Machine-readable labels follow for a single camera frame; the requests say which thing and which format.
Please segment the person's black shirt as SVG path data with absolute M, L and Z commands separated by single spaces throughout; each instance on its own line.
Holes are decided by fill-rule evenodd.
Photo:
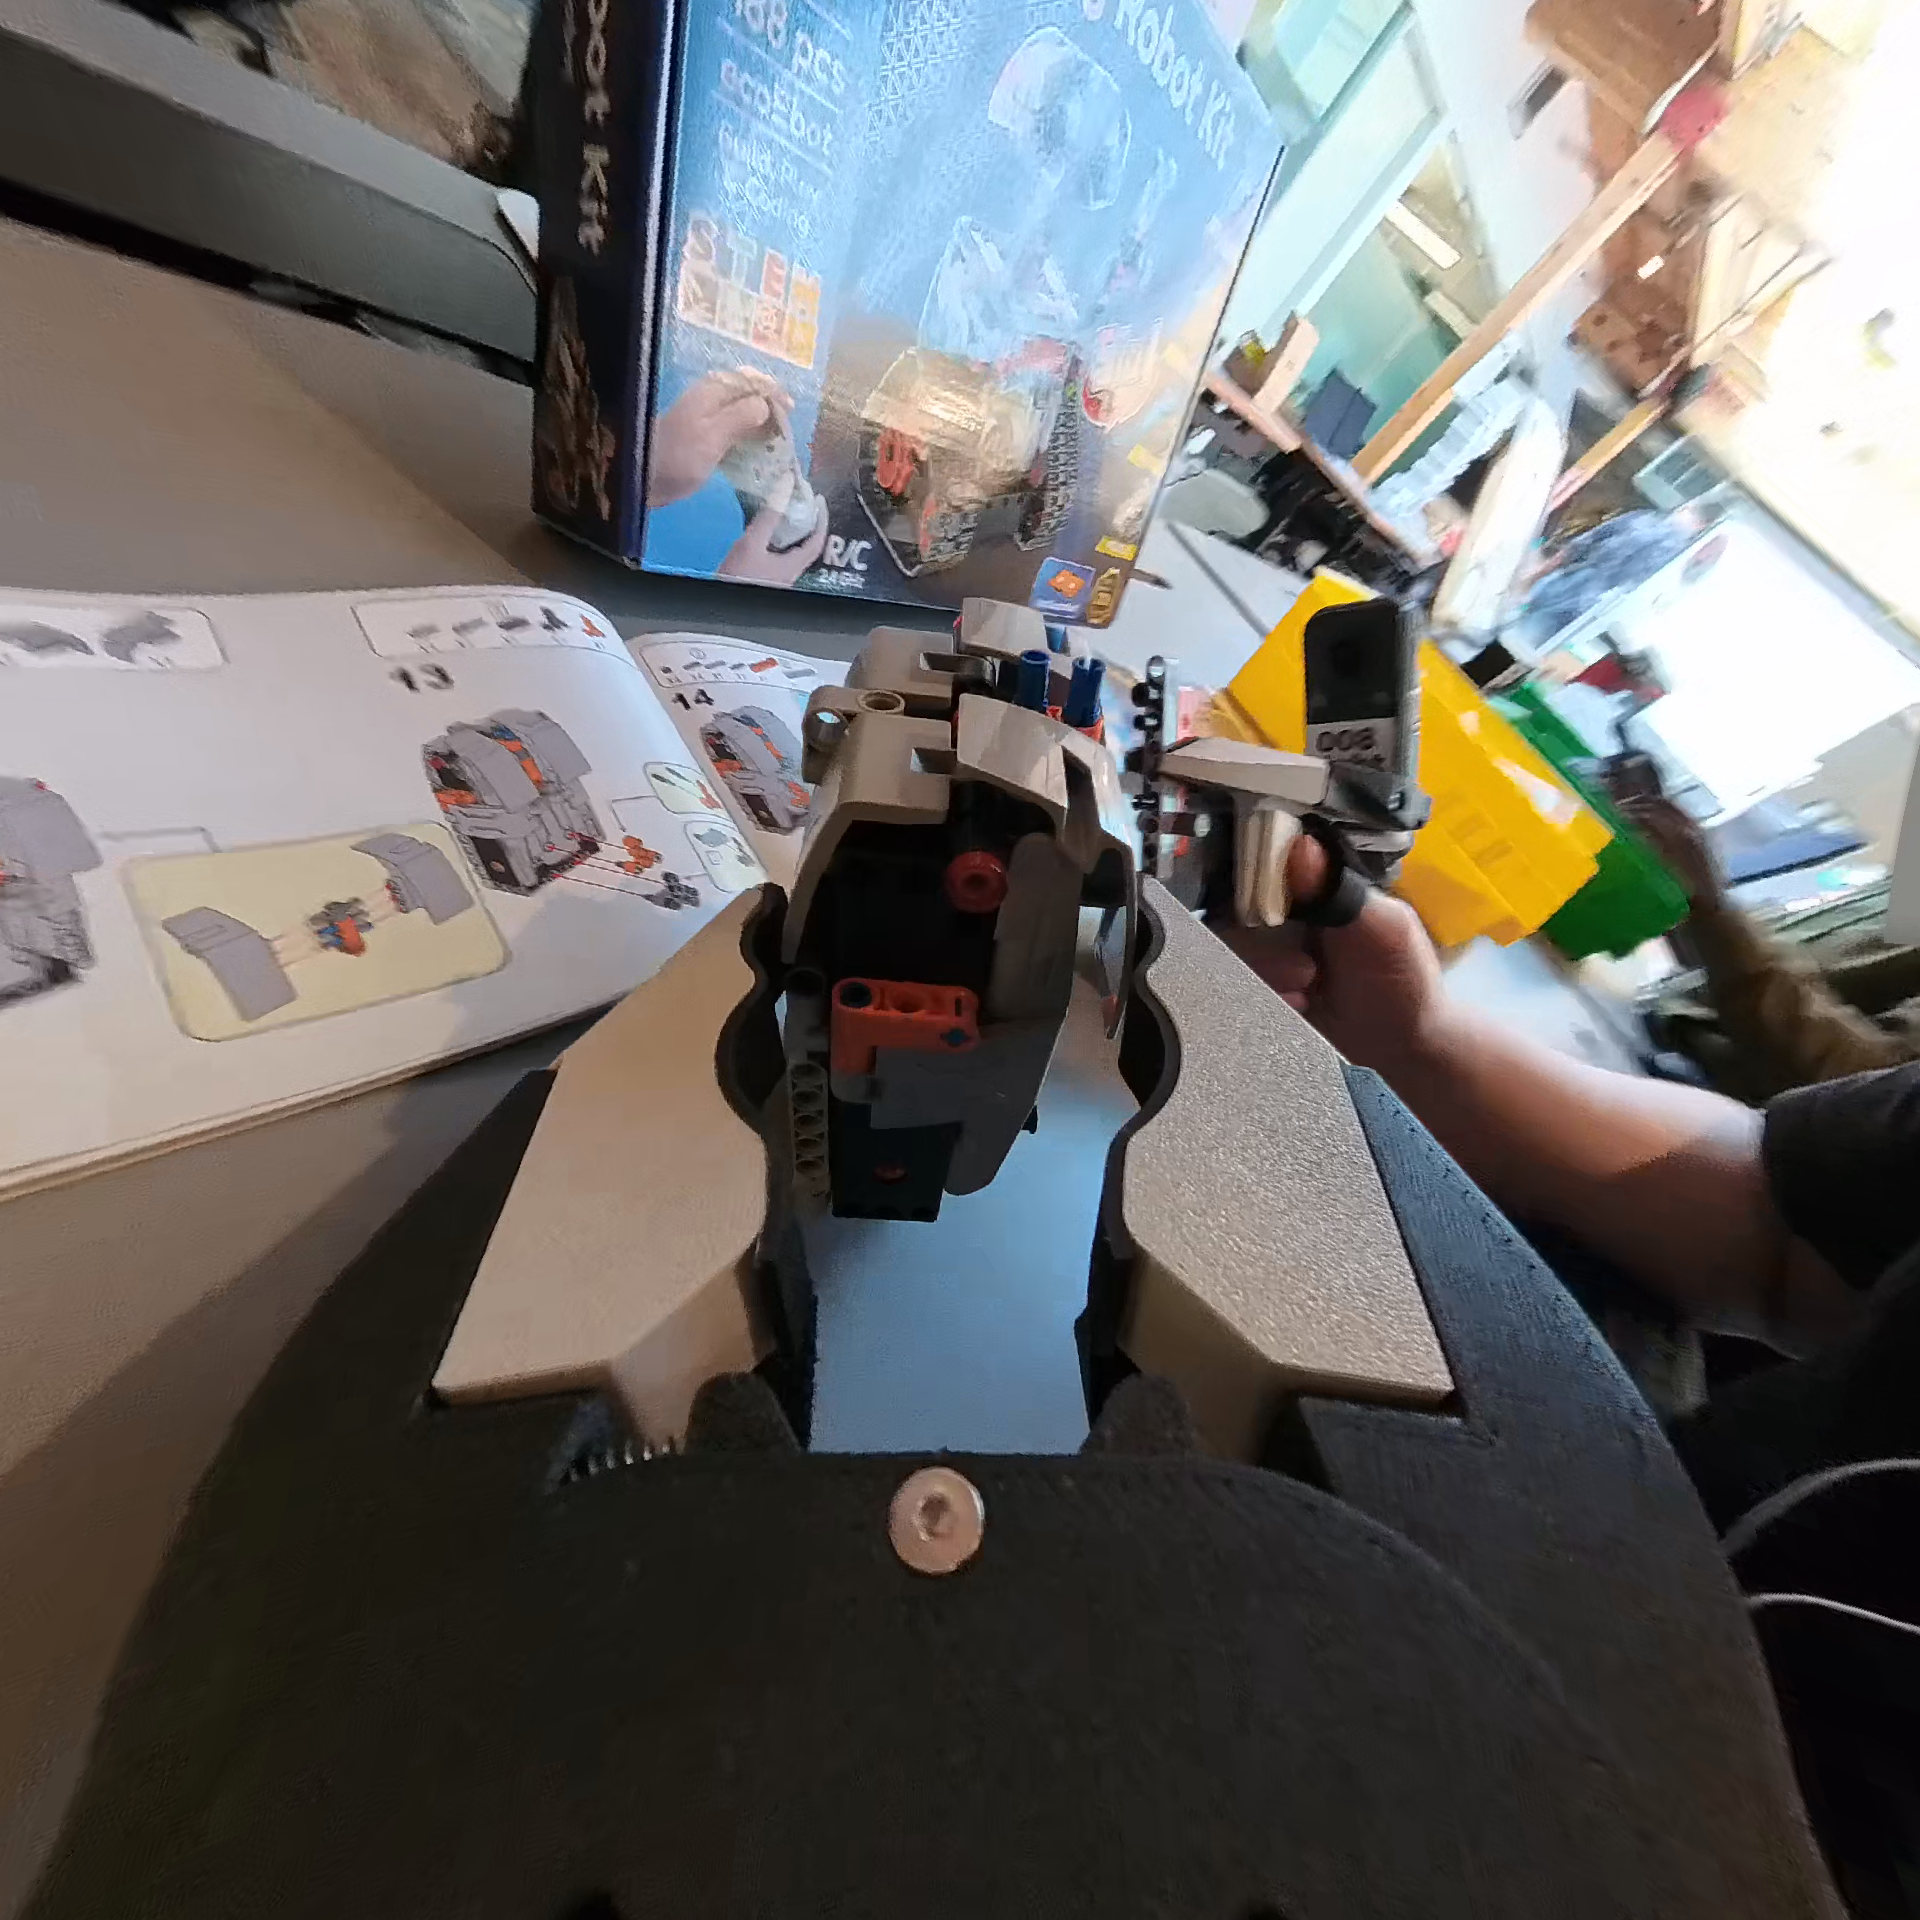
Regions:
M 1721 1389 L 1673 1440 L 1724 1523 L 1840 1897 L 1915 1915 L 1915 1064 L 1781 1094 L 1762 1166 L 1786 1227 L 1865 1296 L 1865 1319 Z

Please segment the yellow storage bin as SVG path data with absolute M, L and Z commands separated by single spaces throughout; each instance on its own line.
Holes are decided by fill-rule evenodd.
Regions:
M 1319 569 L 1247 665 L 1215 694 L 1227 735 L 1306 749 L 1306 621 L 1370 598 Z M 1595 872 L 1611 840 L 1600 816 L 1428 640 L 1419 649 L 1419 781 L 1432 819 L 1394 892 L 1442 951 L 1525 942 Z

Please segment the person's right forearm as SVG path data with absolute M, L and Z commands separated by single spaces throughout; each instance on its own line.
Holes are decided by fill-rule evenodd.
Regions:
M 1575 1063 L 1442 991 L 1378 1072 L 1521 1225 L 1563 1235 L 1706 1323 L 1786 1327 L 1793 1241 L 1759 1111 Z

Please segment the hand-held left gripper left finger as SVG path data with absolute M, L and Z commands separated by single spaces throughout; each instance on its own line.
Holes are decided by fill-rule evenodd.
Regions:
M 785 907 L 776 884 L 738 896 L 563 1052 L 440 1360 L 443 1400 L 600 1391 L 663 1448 L 706 1381 L 759 1373 L 810 1440 Z

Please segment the blue robot kit box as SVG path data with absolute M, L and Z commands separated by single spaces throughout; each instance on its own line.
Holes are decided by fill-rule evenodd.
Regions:
M 549 1 L 536 513 L 1106 628 L 1282 134 L 1194 1 Z

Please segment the white instruction booklet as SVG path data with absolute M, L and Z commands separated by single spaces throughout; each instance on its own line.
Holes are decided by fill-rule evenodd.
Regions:
M 840 661 L 528 584 L 4 589 L 3 1179 L 588 1014 L 791 883 Z

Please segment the green storage bin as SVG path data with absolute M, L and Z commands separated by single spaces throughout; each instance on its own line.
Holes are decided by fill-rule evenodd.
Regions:
M 1541 928 L 1548 947 L 1570 963 L 1628 958 L 1679 928 L 1687 896 L 1620 813 L 1609 758 L 1529 683 L 1496 694 L 1496 709 L 1567 788 L 1572 808 L 1563 833 L 1587 861 L 1577 886 L 1560 883 L 1561 897 Z

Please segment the grey building-block robot model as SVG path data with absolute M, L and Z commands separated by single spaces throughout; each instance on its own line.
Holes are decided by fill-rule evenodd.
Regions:
M 805 1205 L 936 1221 L 993 1184 L 1037 1124 L 1089 915 L 1103 1019 L 1120 1025 L 1160 861 L 1164 691 L 1156 662 L 1128 737 L 1097 655 L 971 597 L 952 640 L 873 628 L 810 694 L 783 942 Z

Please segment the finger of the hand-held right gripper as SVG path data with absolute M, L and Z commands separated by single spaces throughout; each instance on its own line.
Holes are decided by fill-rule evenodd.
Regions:
M 1189 735 L 1160 756 L 1160 801 L 1178 836 L 1229 840 L 1249 812 L 1306 819 L 1329 806 L 1330 785 L 1323 758 L 1233 735 Z

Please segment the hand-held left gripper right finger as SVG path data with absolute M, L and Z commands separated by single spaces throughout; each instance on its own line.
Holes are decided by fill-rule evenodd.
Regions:
M 1344 1063 L 1156 879 L 1119 1070 L 1137 1112 L 1103 1172 L 1089 1417 L 1132 1375 L 1171 1382 L 1202 1443 L 1269 1443 L 1300 1400 L 1450 1409 L 1450 1358 Z

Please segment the person's right hand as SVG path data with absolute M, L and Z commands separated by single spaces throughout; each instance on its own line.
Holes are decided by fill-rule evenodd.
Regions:
M 1292 917 L 1275 928 L 1226 926 L 1220 939 L 1348 1061 L 1387 1076 L 1445 1013 L 1442 968 L 1417 917 L 1368 883 L 1347 920 L 1304 919 L 1300 907 L 1325 904 L 1344 878 L 1304 833 L 1288 853 Z

